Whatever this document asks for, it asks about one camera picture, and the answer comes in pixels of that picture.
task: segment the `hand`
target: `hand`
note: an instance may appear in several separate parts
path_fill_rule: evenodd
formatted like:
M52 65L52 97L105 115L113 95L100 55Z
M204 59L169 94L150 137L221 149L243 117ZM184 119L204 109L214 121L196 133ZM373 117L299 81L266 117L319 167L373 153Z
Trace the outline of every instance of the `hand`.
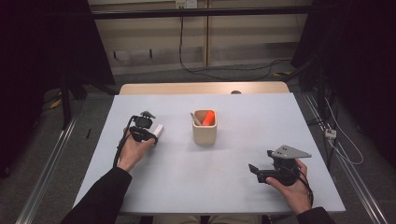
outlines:
M150 138L146 142L136 142L131 136L131 133L127 132L125 145L122 148L120 154L120 162L118 167L126 172L130 172L134 166L143 159L146 154L146 150L152 146L155 142L154 138Z
M303 164L298 159L296 159L296 162L298 167L300 168L301 173L306 176L307 168L305 164ZM304 175L300 175L300 178L307 182ZM267 177L266 181L283 195L294 215L300 215L301 213L312 208L309 199L308 189L300 180L297 180L293 185L288 187L282 185L281 183L279 183L279 181L272 177Z

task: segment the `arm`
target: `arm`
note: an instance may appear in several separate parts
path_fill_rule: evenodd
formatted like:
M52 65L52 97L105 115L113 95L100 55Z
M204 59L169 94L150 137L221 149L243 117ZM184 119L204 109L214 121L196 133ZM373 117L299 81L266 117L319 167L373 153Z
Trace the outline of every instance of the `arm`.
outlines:
M305 179L307 167L298 159L296 159L296 162L301 171L300 178L307 181ZM297 180L293 185L288 187L282 185L272 177L268 177L266 181L283 195L289 208L293 211L294 215L297 216L299 223L335 223L324 208L312 208L308 189L300 180Z
M153 144L154 139L140 143L128 135L118 167L112 168L96 181L62 223L115 223L123 197L132 180L129 172Z

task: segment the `white tabletop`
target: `white tabletop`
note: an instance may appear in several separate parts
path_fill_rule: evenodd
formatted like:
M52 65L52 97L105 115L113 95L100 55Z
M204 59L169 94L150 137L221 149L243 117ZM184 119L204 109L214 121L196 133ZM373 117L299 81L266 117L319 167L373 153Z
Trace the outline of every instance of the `white tabletop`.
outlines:
M192 138L190 112L215 109L218 136L211 147ZM314 191L314 206L345 207L292 93L119 95L108 114L76 203L111 169L122 129L132 115L148 110L164 125L156 147L132 170L121 208L128 214L285 214L282 196L259 184L248 169L274 169L267 150L288 145L312 154L302 159Z

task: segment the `electrical outlet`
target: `electrical outlet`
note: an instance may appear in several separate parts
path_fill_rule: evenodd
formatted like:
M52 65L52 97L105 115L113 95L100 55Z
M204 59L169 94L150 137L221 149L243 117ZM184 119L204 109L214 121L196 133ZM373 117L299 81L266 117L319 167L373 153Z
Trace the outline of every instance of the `electrical outlet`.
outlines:
M197 0L186 0L186 8L198 8Z
M176 0L176 9L186 8L186 0Z
M337 136L337 131L332 129L326 129L324 131L324 136L328 139L335 139L335 137Z

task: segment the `black sleeve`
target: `black sleeve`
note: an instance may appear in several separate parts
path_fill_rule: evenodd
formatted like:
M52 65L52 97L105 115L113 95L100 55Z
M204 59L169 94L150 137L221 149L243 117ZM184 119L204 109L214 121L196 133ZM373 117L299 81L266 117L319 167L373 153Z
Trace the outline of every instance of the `black sleeve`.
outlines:
M335 224L334 220L332 220L326 210L324 210L322 207L316 207L301 213L297 216L297 220L299 224Z
M96 181L61 223L114 224L132 177L121 168L113 168Z

